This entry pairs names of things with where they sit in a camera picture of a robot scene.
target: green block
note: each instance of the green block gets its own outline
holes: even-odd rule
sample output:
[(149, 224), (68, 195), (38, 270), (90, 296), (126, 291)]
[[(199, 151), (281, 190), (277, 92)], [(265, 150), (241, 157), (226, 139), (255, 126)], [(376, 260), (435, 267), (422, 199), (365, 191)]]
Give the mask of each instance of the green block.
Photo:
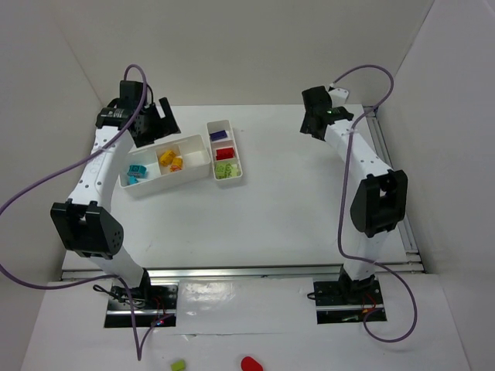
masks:
[(238, 175), (239, 175), (239, 168), (237, 167), (237, 165), (232, 164), (232, 172), (231, 172), (231, 173), (232, 173), (231, 175), (232, 175), (233, 177), (234, 177), (234, 176), (238, 176)]
[(226, 164), (225, 165), (225, 176), (227, 178), (230, 178), (232, 175), (232, 165), (231, 164)]
[(223, 179), (226, 176), (226, 166), (225, 164), (216, 164), (215, 165), (215, 176), (218, 179)]
[(183, 371), (184, 369), (186, 369), (186, 361), (181, 359), (180, 361), (170, 365), (170, 368), (172, 369), (172, 371)]

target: cable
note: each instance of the cable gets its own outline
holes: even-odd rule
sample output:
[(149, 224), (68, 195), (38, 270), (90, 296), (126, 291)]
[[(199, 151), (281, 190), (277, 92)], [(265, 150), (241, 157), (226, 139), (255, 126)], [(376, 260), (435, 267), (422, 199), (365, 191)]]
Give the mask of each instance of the cable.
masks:
[(152, 102), (149, 104), (151, 106), (152, 104), (155, 103), (155, 95), (153, 93), (152, 87), (150, 87), (149, 85), (148, 85), (148, 90), (149, 90), (149, 93), (152, 95)]
[(156, 301), (156, 304), (157, 304), (156, 305), (156, 315), (155, 315), (155, 320), (157, 320), (158, 319), (158, 316), (160, 314), (160, 305), (161, 304), (160, 304), (160, 302), (158, 301), (157, 298), (153, 298), (153, 300)]
[(162, 302), (163, 315), (165, 315), (165, 304), (163, 303), (163, 298), (162, 297), (160, 297), (160, 301)]
[[(102, 292), (104, 294), (107, 294), (108, 296), (110, 296), (114, 300), (118, 301), (119, 303), (125, 303), (127, 305), (131, 305), (131, 301), (130, 300), (123, 299), (122, 296), (118, 296), (117, 294), (115, 294), (115, 293), (113, 293), (111, 291), (105, 290), (99, 284), (94, 284), (93, 285), (93, 290), (95, 290), (96, 292)], [(134, 299), (132, 301), (132, 304), (136, 308), (143, 308), (146, 305), (146, 301), (144, 299)]]
[(368, 317), (374, 312), (374, 311), (369, 311), (363, 318), (363, 325), (364, 325), (364, 328), (366, 329), (367, 333), (373, 338), (373, 339), (376, 339), (380, 342), (401, 342), (402, 340), (406, 339), (407, 337), (409, 337), (409, 335), (415, 330), (416, 328), (416, 325), (418, 323), (418, 306), (416, 304), (416, 299), (415, 299), (415, 296), (414, 294), (412, 293), (412, 290), (411, 288), (409, 287), (408, 283), (406, 281), (404, 281), (404, 279), (399, 275), (397, 274), (396, 272), (394, 272), (392, 269), (390, 269), (389, 267), (387, 267), (386, 265), (382, 264), (382, 263), (378, 263), (377, 261), (373, 261), (371, 259), (367, 259), (365, 257), (355, 257), (353, 255), (349, 255), (349, 254), (346, 254), (342, 248), (342, 231), (343, 231), (343, 219), (344, 219), (344, 216), (345, 216), (345, 208), (346, 208), (346, 197), (347, 197), (347, 183), (349, 182), (349, 168), (350, 168), (350, 155), (351, 155), (351, 151), (352, 151), (352, 146), (353, 146), (353, 135), (354, 135), (354, 128), (357, 126), (357, 124), (363, 119), (366, 117), (366, 115), (368, 115), (370, 112), (373, 112), (374, 110), (376, 110), (378, 107), (380, 107), (380, 105), (382, 103), (384, 103), (388, 97), (390, 96), (390, 94), (392, 93), (392, 90), (394, 89), (394, 78), (393, 76), (391, 75), (390, 72), (388, 72), (388, 70), (386, 70), (385, 68), (383, 68), (382, 66), (377, 66), (375, 64), (364, 64), (364, 65), (361, 65), (361, 66), (357, 66), (357, 67), (354, 67), (353, 69), (351, 70), (348, 70), (347, 72), (345, 72), (343, 75), (339, 76), (334, 82), (333, 84), (335, 83), (338, 83), (340, 80), (342, 80), (345, 76), (347, 76), (348, 74), (356, 71), (356, 70), (362, 70), (364, 68), (371, 68), (371, 69), (376, 69), (376, 70), (380, 70), (381, 72), (385, 73), (388, 77), (388, 79), (390, 80), (390, 87), (388, 89), (388, 92), (384, 95), (383, 98), (381, 98), (378, 103), (376, 103), (370, 110), (367, 110), (365, 111), (364, 113), (362, 113), (356, 120), (355, 122), (352, 124), (351, 126), (351, 130), (350, 130), (350, 133), (349, 133), (349, 144), (347, 145), (347, 153), (346, 153), (346, 164), (345, 164), (345, 170), (344, 170), (344, 173), (343, 173), (343, 187), (342, 187), (342, 198), (340, 200), (340, 214), (339, 214), (339, 227), (338, 227), (338, 231), (337, 231), (337, 247), (339, 249), (339, 253), (340, 255), (342, 255), (343, 257), (345, 257), (346, 259), (351, 259), (351, 260), (359, 260), (359, 261), (363, 261), (364, 263), (369, 263), (369, 264), (374, 264), (376, 265), (377, 267), (380, 267), (382, 269), (385, 269), (388, 273), (392, 274), (393, 276), (395, 276), (406, 288), (406, 290), (408, 291), (409, 293), (409, 296), (411, 297), (411, 301), (412, 301), (412, 307), (414, 309), (414, 318), (413, 318), (413, 321), (412, 321), (412, 325), (410, 327), (410, 329), (405, 333), (403, 334), (403, 336), (399, 336), (398, 338), (395, 338), (395, 339), (383, 339), (383, 338), (380, 338), (378, 336), (376, 336), (373, 332), (370, 331), (370, 329), (368, 328), (367, 326), (367, 319)]
[[(129, 65), (125, 69), (124, 80), (127, 80), (127, 75), (129, 73), (129, 70), (132, 69), (132, 68), (137, 69), (139, 71), (139, 73), (141, 74), (142, 83), (143, 83), (143, 87), (144, 88), (142, 90), (141, 99), (139, 100), (138, 106), (136, 107), (134, 113), (129, 118), (129, 120), (127, 121), (127, 123), (124, 125), (124, 127), (110, 141), (108, 141), (107, 144), (105, 144), (102, 148), (96, 150), (91, 155), (87, 156), (86, 158), (83, 158), (82, 160), (80, 160), (78, 162), (73, 163), (72, 165), (67, 166), (66, 168), (62, 168), (61, 170), (58, 170), (58, 171), (54, 172), (53, 174), (50, 174), (50, 175), (47, 175), (44, 178), (41, 178), (37, 182), (34, 182), (32, 185), (28, 185), (23, 190), (21, 190), (18, 193), (16, 193), (13, 197), (11, 197), (10, 199), (8, 199), (0, 207), (0, 216), (17, 199), (19, 199), (20, 197), (24, 196), (26, 193), (32, 191), (34, 188), (42, 185), (45, 182), (48, 182), (51, 179), (56, 178), (59, 175), (62, 175), (64, 173), (66, 173), (66, 172), (69, 172), (70, 170), (73, 170), (73, 169), (75, 169), (75, 168), (77, 168), (77, 167), (79, 167), (79, 166), (81, 166), (81, 165), (83, 165), (83, 164), (91, 161), (93, 158), (96, 158), (97, 156), (99, 156), (103, 151), (105, 151), (108, 148), (110, 148), (125, 133), (125, 131), (127, 131), (129, 129), (129, 127), (132, 125), (132, 123), (134, 122), (134, 120), (136, 119), (136, 117), (139, 115), (139, 111), (143, 108), (143, 105), (144, 105), (145, 99), (146, 99), (147, 86), (148, 86), (148, 84), (146, 82), (145, 72), (137, 64), (131, 64), (131, 65)], [(152, 328), (156, 325), (156, 323), (158, 323), (158, 322), (156, 322), (145, 333), (145, 336), (143, 337), (142, 343), (139, 344), (138, 330), (137, 330), (137, 327), (136, 327), (136, 318), (135, 318), (135, 313), (134, 313), (134, 305), (133, 305), (133, 299), (132, 299), (131, 291), (129, 290), (129, 287), (124, 282), (124, 280), (122, 280), (120, 277), (118, 277), (118, 276), (116, 276), (114, 274), (104, 274), (104, 275), (101, 275), (101, 276), (98, 276), (98, 277), (87, 278), (85, 280), (78, 281), (78, 282), (72, 282), (70, 284), (61, 284), (61, 285), (58, 285), (58, 286), (44, 286), (44, 285), (41, 285), (41, 284), (31, 284), (29, 282), (26, 282), (26, 281), (21, 280), (20, 278), (17, 278), (12, 273), (10, 273), (9, 271), (7, 271), (7, 269), (5, 269), (5, 267), (2, 264), (0, 264), (0, 273), (2, 273), (4, 276), (6, 276), (10, 281), (15, 282), (16, 284), (20, 284), (21, 286), (24, 286), (25, 288), (32, 288), (34, 290), (60, 290), (60, 289), (63, 289), (63, 288), (73, 288), (75, 286), (79, 286), (80, 284), (86, 284), (88, 282), (93, 282), (93, 281), (97, 281), (97, 280), (102, 280), (102, 279), (107, 279), (107, 278), (117, 278), (124, 285), (124, 288), (125, 288), (125, 290), (127, 292), (127, 296), (128, 296), (128, 299), (129, 299), (129, 306), (131, 307), (132, 330), (134, 332), (134, 339), (135, 339), (135, 344), (136, 344), (136, 352), (138, 354), (138, 360), (139, 361), (141, 360), (142, 347), (144, 345), (144, 342), (146, 340), (146, 337), (148, 336), (148, 334), (150, 333), (150, 331), (152, 330)]]
[[(373, 303), (373, 307), (366, 308), (366, 309), (364, 308), (364, 306), (366, 304), (366, 302), (364, 300), (365, 297), (368, 297), (371, 300), (371, 302)], [(362, 315), (368, 313), (369, 311), (374, 311), (374, 309), (376, 307), (377, 307), (377, 302), (374, 300), (374, 298), (370, 294), (366, 293), (365, 295), (363, 295), (363, 304), (361, 305), (361, 310), (362, 310), (361, 314)]]
[(119, 98), (114, 98), (110, 101), (109, 104), (107, 104), (107, 107), (109, 108), (115, 108), (115, 105), (117, 104)]

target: white wall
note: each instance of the white wall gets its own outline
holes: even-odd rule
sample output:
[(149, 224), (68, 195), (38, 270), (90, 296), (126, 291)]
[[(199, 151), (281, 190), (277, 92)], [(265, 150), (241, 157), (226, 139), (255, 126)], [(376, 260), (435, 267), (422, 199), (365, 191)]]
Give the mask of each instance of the white wall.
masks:
[[(102, 101), (139, 63), (173, 104), (300, 104), (362, 63), (396, 72), (432, 0), (50, 0)], [(346, 81), (370, 102), (379, 73)]]
[[(40, 2), (2, 3), (0, 53), (3, 203), (21, 187), (87, 153), (101, 104)], [(75, 171), (44, 185), (2, 215), (0, 261), (13, 274), (36, 283), (56, 278), (63, 247), (50, 207), (66, 199), (77, 176)], [(20, 369), (42, 298), (42, 291), (0, 277), (3, 370)]]
[(474, 370), (495, 362), (494, 40), (495, 0), (437, 0), (379, 112), (409, 176), (420, 251), (441, 275)]

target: white tray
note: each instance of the white tray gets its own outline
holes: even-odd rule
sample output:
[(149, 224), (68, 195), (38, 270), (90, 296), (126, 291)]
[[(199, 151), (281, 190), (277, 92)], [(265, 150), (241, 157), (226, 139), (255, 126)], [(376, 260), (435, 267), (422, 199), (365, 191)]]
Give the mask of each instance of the white tray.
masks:
[[(227, 186), (234, 183), (238, 183), (242, 179), (243, 172), (241, 166), (241, 158), (239, 157), (239, 151), (237, 150), (237, 145), (235, 143), (234, 130), (232, 130), (232, 127), (230, 126), (230, 122), (228, 120), (209, 122), (207, 123), (207, 130), (208, 130), (208, 142), (210, 143), (211, 157), (213, 159), (213, 161), (211, 162), (211, 167), (213, 169), (213, 177), (217, 181), (217, 184), (219, 186)], [(222, 130), (226, 131), (227, 137), (224, 139), (219, 139), (217, 141), (211, 141), (210, 134)], [(226, 160), (217, 161), (217, 156), (216, 156), (217, 149), (221, 149), (221, 148), (234, 148), (235, 157)], [(215, 174), (215, 165), (217, 163), (236, 164), (239, 169), (238, 176), (232, 178), (224, 178), (224, 179), (217, 178), (217, 175)]]
[[(160, 156), (171, 149), (183, 159), (183, 169), (171, 172), (169, 166), (161, 166)], [(146, 148), (129, 152), (125, 166), (119, 175), (119, 184), (133, 197), (146, 196), (186, 182), (205, 178), (210, 174), (211, 159), (201, 135), (150, 145)], [(129, 185), (127, 172), (130, 165), (146, 167), (146, 176), (138, 183)]]

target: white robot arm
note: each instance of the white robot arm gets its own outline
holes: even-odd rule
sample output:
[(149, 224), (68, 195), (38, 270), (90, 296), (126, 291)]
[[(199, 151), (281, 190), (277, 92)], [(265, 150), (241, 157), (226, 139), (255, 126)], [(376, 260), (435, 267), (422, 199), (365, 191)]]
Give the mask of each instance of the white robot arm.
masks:
[[(348, 92), (313, 87), (302, 92), (306, 115), (301, 132), (326, 141), (346, 161), (353, 115), (344, 107), (333, 107), (333, 99), (344, 104)], [(353, 133), (350, 176), (358, 184), (350, 207), (354, 227), (361, 232), (357, 245), (346, 247), (355, 257), (376, 261), (388, 234), (404, 219), (408, 178), (381, 161), (363, 137)], [(345, 294), (370, 287), (375, 266), (361, 260), (346, 259), (340, 272), (340, 287)]]
[[(143, 84), (123, 80), (120, 97), (97, 117), (91, 153), (109, 142), (138, 107)], [(110, 214), (111, 197), (118, 173), (133, 145), (141, 147), (180, 130), (166, 98), (142, 108), (134, 124), (110, 147), (86, 164), (83, 175), (64, 203), (54, 203), (50, 215), (67, 250), (93, 261), (107, 274), (122, 278), (136, 298), (146, 297), (151, 287), (146, 269), (136, 264), (123, 246), (124, 230)], [(121, 282), (115, 281), (121, 288)]]

